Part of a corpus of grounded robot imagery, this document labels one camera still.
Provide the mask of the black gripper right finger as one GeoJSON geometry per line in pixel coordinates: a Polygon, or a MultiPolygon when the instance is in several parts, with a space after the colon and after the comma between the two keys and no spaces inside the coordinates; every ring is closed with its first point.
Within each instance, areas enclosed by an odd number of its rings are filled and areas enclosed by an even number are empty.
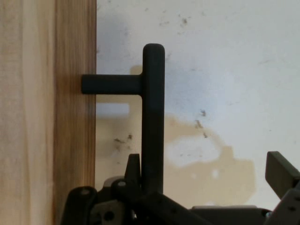
{"type": "Polygon", "coordinates": [[[300,172],[278,151],[267,153],[265,179],[280,202],[266,220],[267,225],[300,223],[300,172]]]}

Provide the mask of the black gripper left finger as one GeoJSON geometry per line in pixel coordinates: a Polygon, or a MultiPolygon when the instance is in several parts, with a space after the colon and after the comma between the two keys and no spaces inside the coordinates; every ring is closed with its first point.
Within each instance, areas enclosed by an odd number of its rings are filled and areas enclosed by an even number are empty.
{"type": "Polygon", "coordinates": [[[204,219],[158,192],[144,194],[141,189],[139,154],[128,157],[124,178],[110,187],[114,209],[98,209],[99,193],[90,186],[77,187],[67,196],[61,224],[103,225],[202,225],[204,219]]]}

